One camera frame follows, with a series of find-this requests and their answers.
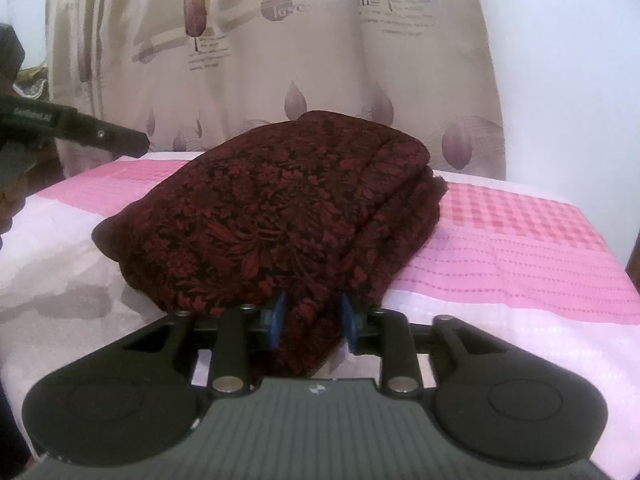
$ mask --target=human hand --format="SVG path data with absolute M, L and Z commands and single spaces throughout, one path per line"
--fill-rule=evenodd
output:
M 0 191 L 0 235 L 11 229 L 14 215 L 24 207 L 27 197 L 27 178 L 23 175 Z

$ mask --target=folded blanket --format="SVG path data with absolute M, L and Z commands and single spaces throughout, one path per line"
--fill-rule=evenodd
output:
M 286 290 L 280 347 L 252 365 L 308 374 L 340 341 L 338 292 L 378 303 L 433 232 L 446 184 L 429 158 L 387 126 L 308 112 L 204 153 L 101 222 L 94 241 L 168 312 L 218 316 Z

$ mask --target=bedsheet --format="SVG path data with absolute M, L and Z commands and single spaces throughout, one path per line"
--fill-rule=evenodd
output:
M 22 430 L 21 405 L 37 380 L 164 315 L 124 282 L 90 235 L 196 155 L 123 157 L 30 197 L 15 218 L 0 253 L 0 380 Z M 440 174 L 449 192 L 436 232 L 383 306 L 412 322 L 457 316 L 586 377 L 609 407 L 593 459 L 616 480 L 633 478 L 640 471 L 640 296 L 629 278 L 566 200 Z M 376 377 L 378 366 L 343 347 L 316 376 Z M 433 384 L 426 357 L 421 367 Z

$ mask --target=gray gripper base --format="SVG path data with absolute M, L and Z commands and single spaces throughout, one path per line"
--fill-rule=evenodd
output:
M 383 397 L 372 380 L 266 379 L 253 394 L 214 402 L 171 449 L 115 468 L 50 456 L 24 480 L 607 480 L 583 461 L 510 470 L 456 448 L 414 402 Z

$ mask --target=silver screw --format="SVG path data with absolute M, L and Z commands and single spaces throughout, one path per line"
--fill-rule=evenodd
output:
M 234 394 L 242 390 L 244 381 L 240 377 L 225 375 L 214 380 L 211 386 L 221 394 Z
M 386 385 L 398 394 L 408 394 L 418 388 L 418 381 L 412 377 L 398 376 L 388 380 Z

